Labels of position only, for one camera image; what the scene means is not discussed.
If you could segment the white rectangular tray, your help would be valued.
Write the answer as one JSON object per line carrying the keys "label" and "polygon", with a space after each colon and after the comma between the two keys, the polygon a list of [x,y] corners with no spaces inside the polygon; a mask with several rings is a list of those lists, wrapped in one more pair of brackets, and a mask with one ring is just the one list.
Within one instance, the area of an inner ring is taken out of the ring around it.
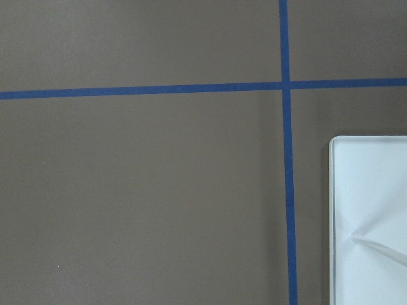
{"label": "white rectangular tray", "polygon": [[406,137],[329,143],[329,301],[406,303]]}

